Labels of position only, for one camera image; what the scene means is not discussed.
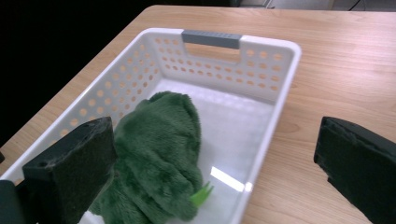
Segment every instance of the white plastic basket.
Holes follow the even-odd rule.
[[[186,43],[235,49],[240,60],[194,56]],[[239,223],[300,57],[300,47],[285,40],[147,29],[1,178],[23,179],[21,168],[26,162],[81,123],[111,116],[115,127],[141,100],[158,91],[180,92],[188,94],[197,107],[202,126],[199,167],[204,181],[214,185],[211,196],[191,223]],[[87,212],[80,223],[103,221]]]

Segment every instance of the table surface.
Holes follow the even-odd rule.
[[[286,39],[303,50],[243,223],[370,223],[313,162],[323,116],[396,142],[396,13],[153,6],[2,147],[2,174],[141,31],[182,28]]]

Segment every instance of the dark background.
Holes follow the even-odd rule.
[[[230,0],[0,0],[0,146],[146,7]]]

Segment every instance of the green plush toy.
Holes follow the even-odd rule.
[[[114,177],[90,211],[106,224],[192,220],[212,188],[197,166],[201,127],[186,94],[159,92],[120,120]]]

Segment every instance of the gray handle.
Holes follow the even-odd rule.
[[[216,32],[184,30],[181,33],[184,43],[209,45],[227,49],[239,49],[241,35]]]

